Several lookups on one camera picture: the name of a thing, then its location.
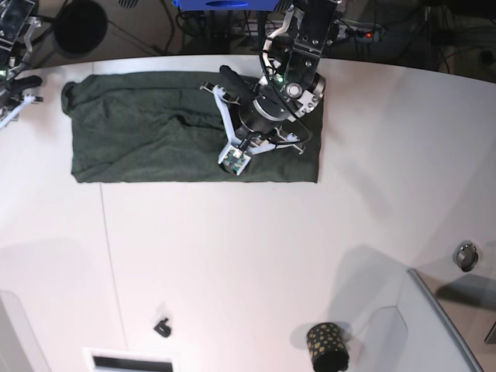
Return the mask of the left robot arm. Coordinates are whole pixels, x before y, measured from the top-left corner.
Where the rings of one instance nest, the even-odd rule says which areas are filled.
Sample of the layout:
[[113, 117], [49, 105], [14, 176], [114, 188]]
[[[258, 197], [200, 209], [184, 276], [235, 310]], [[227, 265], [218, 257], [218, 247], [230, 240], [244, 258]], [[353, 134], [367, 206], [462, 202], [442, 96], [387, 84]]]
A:
[[219, 68], [235, 98], [218, 84], [201, 86], [213, 95], [222, 117], [227, 143], [219, 161], [249, 160], [278, 148], [304, 150], [313, 133], [302, 119], [325, 94], [326, 80], [317, 69], [339, 32], [338, 7], [337, 1], [294, 1], [282, 25], [262, 42], [257, 83], [227, 65]]

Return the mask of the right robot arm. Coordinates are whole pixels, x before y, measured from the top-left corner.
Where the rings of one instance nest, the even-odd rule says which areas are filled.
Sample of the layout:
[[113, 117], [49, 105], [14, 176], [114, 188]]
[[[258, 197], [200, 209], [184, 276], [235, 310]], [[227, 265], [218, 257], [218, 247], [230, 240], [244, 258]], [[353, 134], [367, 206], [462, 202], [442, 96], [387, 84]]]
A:
[[32, 35], [43, 25], [37, 15], [39, 2], [10, 0], [1, 2], [1, 127], [19, 118], [19, 113], [43, 99], [29, 91], [43, 79], [36, 75], [21, 77], [30, 69]]

